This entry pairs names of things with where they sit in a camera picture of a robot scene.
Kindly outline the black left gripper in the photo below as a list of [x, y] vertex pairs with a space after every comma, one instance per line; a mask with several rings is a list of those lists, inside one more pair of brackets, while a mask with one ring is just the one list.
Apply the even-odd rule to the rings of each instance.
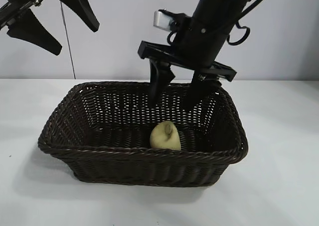
[[[37, 45], [54, 55], [59, 55], [62, 45], [44, 28], [32, 6], [40, 6], [43, 0], [7, 0], [0, 8], [0, 28], [8, 27], [7, 35]], [[88, 0], [60, 0], [77, 14], [91, 31], [100, 26]]]

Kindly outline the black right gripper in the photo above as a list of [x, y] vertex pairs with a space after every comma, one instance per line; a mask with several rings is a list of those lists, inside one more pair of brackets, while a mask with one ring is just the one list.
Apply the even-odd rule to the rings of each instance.
[[141, 59], [150, 60], [150, 104], [158, 102], [175, 78], [171, 65], [195, 71], [183, 99], [186, 110], [218, 91], [219, 77], [230, 82], [234, 79], [234, 69], [215, 61], [228, 35], [214, 33], [194, 17], [170, 11], [155, 11], [153, 25], [169, 35], [167, 45], [142, 41], [138, 49]]

